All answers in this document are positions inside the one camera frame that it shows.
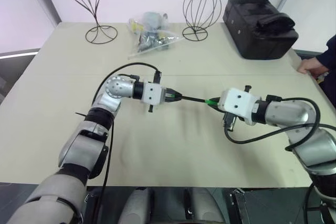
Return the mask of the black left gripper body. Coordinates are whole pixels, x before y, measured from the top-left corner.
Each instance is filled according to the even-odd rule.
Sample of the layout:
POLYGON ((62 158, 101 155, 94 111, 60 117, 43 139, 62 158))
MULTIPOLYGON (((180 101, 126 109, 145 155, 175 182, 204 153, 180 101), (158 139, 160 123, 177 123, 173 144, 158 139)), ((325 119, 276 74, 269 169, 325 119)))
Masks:
POLYGON ((180 100, 180 93, 170 89, 170 88, 166 88, 165 89, 165 102, 176 102, 180 100))

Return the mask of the bystander bare hand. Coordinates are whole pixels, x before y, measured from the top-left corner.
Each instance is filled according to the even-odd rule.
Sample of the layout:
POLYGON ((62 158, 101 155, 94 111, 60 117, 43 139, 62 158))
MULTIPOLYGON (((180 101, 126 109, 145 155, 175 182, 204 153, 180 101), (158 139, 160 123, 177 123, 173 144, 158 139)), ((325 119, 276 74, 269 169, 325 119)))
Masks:
POLYGON ((297 71, 299 73, 307 74, 308 72, 312 76, 319 76, 329 71, 316 57, 310 59, 304 59, 301 61, 297 71))

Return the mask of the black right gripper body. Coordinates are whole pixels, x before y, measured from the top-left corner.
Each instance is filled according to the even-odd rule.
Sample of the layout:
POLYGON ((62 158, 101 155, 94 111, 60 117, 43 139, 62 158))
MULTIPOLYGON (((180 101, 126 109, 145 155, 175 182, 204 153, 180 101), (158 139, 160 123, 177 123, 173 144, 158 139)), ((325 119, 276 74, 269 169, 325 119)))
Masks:
POLYGON ((223 127, 225 131, 233 131, 235 122, 237 119, 237 115, 229 112, 224 113, 223 117, 223 127))

